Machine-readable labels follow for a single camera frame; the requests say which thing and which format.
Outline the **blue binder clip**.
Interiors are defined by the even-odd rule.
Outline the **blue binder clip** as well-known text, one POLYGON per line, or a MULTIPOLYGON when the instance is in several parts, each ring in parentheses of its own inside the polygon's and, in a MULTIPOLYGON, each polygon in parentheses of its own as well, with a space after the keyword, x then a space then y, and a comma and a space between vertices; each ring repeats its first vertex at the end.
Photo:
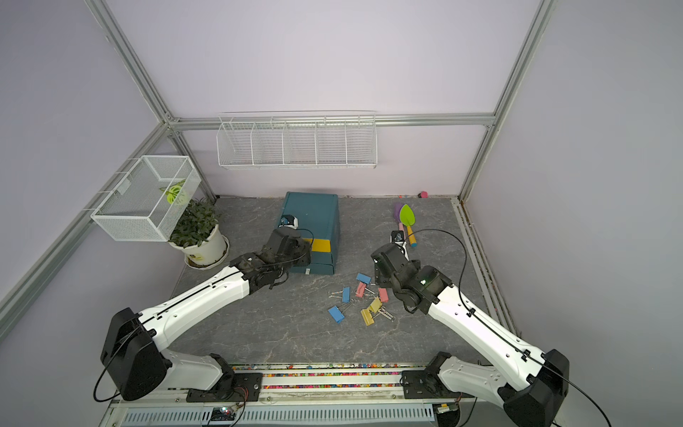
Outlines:
POLYGON ((328 297, 340 299, 343 304, 348 304, 350 302, 350 287, 347 286, 342 291, 334 291, 328 297))
POLYGON ((366 284, 366 285, 370 285, 372 279, 371 279, 369 276, 365 275, 365 274, 359 273, 359 274, 357 275, 357 281, 359 281, 359 282, 361 282, 361 283, 364 283, 364 284, 366 284))
POLYGON ((339 324, 343 320, 345 320, 345 316, 344 316, 342 310, 338 306, 331 307, 328 310, 328 313, 337 324, 339 324))

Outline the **yellow top drawer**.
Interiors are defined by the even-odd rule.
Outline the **yellow top drawer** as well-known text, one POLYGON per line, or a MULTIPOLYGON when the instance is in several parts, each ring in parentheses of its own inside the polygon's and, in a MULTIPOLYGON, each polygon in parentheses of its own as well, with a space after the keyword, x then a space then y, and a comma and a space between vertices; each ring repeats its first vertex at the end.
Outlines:
POLYGON ((306 241, 311 246, 312 252, 329 254, 333 252, 333 245, 329 239, 304 238, 304 241, 306 241))

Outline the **teal drawer cabinet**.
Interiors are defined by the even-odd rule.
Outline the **teal drawer cabinet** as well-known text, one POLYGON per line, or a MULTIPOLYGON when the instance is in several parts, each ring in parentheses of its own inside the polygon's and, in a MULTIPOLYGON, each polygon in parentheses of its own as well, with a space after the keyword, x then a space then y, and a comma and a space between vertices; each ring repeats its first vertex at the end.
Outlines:
POLYGON ((341 234, 339 197, 335 194, 290 191, 286 194, 282 215, 294 215, 298 219, 298 229, 304 229, 303 238, 329 239, 333 245, 331 254, 311 251, 311 263, 304 267, 293 267, 291 272, 334 275, 341 234))

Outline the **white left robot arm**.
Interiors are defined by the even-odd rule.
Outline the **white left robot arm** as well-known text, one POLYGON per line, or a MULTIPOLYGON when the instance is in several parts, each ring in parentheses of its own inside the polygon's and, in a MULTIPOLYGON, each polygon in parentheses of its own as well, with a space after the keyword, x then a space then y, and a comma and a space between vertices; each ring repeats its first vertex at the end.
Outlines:
POLYGON ((103 375, 116 386, 116 397, 139 400, 154 391, 185 390, 190 401, 245 399, 233 367, 220 355, 174 352, 171 344, 223 307, 286 283, 293 267, 311 263, 314 238, 280 227, 257 252, 242 254, 219 273, 173 299, 140 312, 125 308, 108 327, 101 353, 103 375))

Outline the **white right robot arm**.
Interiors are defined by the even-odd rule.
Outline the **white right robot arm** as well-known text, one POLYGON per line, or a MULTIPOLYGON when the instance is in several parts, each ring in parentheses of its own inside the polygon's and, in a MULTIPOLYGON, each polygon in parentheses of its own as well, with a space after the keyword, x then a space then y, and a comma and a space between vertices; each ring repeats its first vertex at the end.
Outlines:
POLYGON ((371 257, 376 282, 406 311, 421 311, 450 328, 489 363, 484 367, 441 353, 425 370, 437 385, 497 405, 517 426, 552 425, 569 389, 570 363, 562 352, 544 352, 515 336, 449 277, 407 259, 397 244, 386 244, 371 257))

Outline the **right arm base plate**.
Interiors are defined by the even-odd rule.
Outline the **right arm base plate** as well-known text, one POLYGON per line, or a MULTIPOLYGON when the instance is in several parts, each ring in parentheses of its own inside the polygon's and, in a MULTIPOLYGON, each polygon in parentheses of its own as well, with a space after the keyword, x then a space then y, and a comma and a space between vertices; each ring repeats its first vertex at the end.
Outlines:
POLYGON ((461 395, 450 391, 439 377, 426 370, 405 370, 401 372, 399 384, 406 400, 450 399, 461 395))

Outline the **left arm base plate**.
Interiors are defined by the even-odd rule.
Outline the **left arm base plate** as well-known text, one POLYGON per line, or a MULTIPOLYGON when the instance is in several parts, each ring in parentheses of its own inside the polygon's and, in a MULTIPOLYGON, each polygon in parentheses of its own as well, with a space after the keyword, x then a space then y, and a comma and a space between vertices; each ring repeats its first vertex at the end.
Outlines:
POLYGON ((188 403, 254 402, 259 400, 263 375, 261 373, 225 374, 208 391, 189 389, 188 403))

